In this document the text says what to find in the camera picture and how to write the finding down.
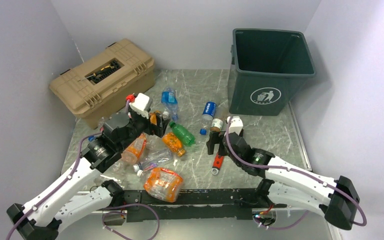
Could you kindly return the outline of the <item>crushed clear blue label bottle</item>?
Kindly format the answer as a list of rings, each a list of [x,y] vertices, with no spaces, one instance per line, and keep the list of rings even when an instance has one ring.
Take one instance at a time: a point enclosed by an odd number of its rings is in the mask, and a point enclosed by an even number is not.
[[[168,164],[174,160],[173,153],[169,149],[162,149],[149,153],[139,163],[133,165],[133,169],[136,175],[140,177],[144,172],[152,170],[156,167]]]

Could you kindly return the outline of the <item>brown coffee bottle green cap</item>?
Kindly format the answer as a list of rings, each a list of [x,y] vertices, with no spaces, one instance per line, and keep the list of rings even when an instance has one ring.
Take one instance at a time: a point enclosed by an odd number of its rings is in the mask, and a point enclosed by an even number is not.
[[[223,129],[224,121],[220,118],[214,118],[210,125],[211,132],[221,132]]]

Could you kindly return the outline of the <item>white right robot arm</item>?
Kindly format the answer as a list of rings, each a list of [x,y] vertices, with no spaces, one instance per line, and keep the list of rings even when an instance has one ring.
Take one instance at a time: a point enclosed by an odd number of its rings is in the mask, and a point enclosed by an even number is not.
[[[255,189],[260,207],[296,206],[342,230],[351,230],[357,224],[360,197],[349,178],[341,175],[335,179],[294,166],[267,150],[251,147],[242,134],[235,132],[211,132],[206,142],[209,155],[215,145],[219,145],[219,156],[228,156],[244,172],[262,179]]]

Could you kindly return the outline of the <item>small blue label bottle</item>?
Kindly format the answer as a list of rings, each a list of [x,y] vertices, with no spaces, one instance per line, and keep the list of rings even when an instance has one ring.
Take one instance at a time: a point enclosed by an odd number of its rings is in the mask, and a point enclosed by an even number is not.
[[[214,101],[208,101],[203,109],[201,118],[205,121],[212,121],[216,113],[217,104]]]

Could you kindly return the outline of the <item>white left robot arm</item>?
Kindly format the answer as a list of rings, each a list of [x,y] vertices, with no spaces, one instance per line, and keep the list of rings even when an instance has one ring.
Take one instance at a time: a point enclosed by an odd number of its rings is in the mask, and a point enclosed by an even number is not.
[[[125,191],[114,180],[104,181],[87,195],[77,193],[120,160],[142,133],[161,138],[169,122],[159,113],[152,117],[147,111],[114,113],[85,148],[79,146],[76,160],[57,180],[33,199],[7,209],[13,226],[6,239],[18,232],[24,240],[54,240],[63,229],[91,212],[128,207]]]

